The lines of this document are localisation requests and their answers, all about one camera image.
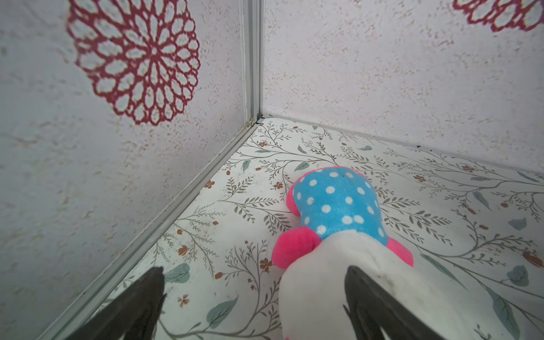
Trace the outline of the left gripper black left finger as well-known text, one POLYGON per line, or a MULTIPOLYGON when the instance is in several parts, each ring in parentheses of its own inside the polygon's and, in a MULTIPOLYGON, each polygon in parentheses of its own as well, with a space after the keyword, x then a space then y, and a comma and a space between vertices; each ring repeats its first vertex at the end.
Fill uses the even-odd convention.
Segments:
POLYGON ((162 267, 142 275, 84 326, 73 340, 151 339, 166 297, 162 267))

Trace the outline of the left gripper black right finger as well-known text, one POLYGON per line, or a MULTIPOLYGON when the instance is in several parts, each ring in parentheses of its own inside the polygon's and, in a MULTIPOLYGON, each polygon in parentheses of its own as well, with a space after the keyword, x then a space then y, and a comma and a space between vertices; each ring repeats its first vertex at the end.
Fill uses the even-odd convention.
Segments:
POLYGON ((344 306, 357 339, 435 339, 433 331, 357 266, 344 279, 344 306))

